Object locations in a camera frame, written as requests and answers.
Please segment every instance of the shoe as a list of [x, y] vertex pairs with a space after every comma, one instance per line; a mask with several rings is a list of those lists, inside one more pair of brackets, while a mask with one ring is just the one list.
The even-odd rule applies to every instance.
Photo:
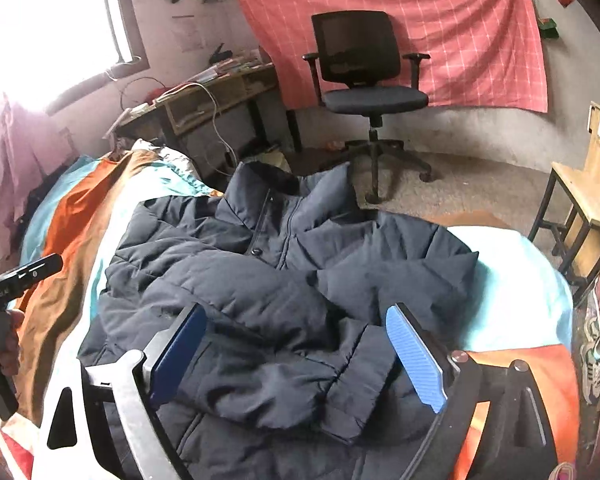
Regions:
[[562, 462], [549, 476], [549, 480], [574, 480], [576, 469], [573, 464]]
[[591, 317], [587, 316], [584, 320], [584, 335], [587, 338], [587, 342], [595, 344], [600, 339], [600, 325], [598, 323], [598, 316], [595, 314]]
[[582, 395], [587, 404], [595, 404], [600, 398], [600, 339], [584, 343], [580, 347], [582, 360]]

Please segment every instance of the white cable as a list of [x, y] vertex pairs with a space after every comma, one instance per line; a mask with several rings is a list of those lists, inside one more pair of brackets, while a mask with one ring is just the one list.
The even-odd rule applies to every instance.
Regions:
[[218, 116], [218, 102], [216, 101], [216, 98], [214, 97], [214, 95], [209, 91], [209, 89], [206, 86], [204, 86], [203, 84], [197, 83], [197, 82], [189, 82], [186, 85], [179, 86], [172, 90], [169, 90], [168, 92], [165, 92], [164, 94], [162, 94], [160, 96], [159, 99], [160, 99], [160, 101], [162, 101], [165, 97], [167, 97], [171, 93], [180, 92], [181, 90], [184, 90], [185, 88], [189, 88], [190, 86], [199, 86], [211, 98], [211, 102], [214, 104], [214, 114], [211, 117], [211, 124], [213, 125], [214, 130], [216, 131], [216, 135], [218, 136], [218, 139], [220, 139], [220, 141], [224, 144], [224, 146], [227, 150], [227, 153], [231, 153], [232, 159], [234, 162], [234, 167], [237, 168], [238, 167], [238, 157], [237, 157], [237, 155], [235, 155], [234, 149], [231, 147], [231, 145], [222, 138], [222, 135], [220, 135], [220, 132], [218, 131], [218, 127], [216, 126], [216, 117]]

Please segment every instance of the screw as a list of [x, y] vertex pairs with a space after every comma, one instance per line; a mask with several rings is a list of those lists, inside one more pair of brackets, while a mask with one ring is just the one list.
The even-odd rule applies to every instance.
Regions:
[[454, 350], [451, 352], [451, 359], [455, 363], [465, 363], [469, 360], [469, 356], [462, 350]]
[[523, 361], [521, 359], [516, 359], [515, 361], [513, 361], [513, 367], [516, 369], [517, 372], [529, 371], [529, 365], [526, 363], [526, 361]]

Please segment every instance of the human hand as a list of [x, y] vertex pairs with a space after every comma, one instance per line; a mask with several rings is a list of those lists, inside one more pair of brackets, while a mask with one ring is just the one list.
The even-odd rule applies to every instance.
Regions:
[[20, 368], [20, 341], [18, 339], [17, 329], [24, 321], [24, 312], [17, 309], [7, 310], [11, 316], [11, 333], [5, 341], [6, 351], [0, 354], [0, 366], [5, 376], [14, 376]]

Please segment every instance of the chair wheel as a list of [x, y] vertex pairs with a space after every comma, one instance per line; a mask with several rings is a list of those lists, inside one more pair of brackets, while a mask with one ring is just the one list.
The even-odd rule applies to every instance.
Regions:
[[382, 199], [378, 195], [374, 195], [373, 193], [367, 193], [365, 195], [365, 200], [369, 204], [379, 204], [382, 202]]

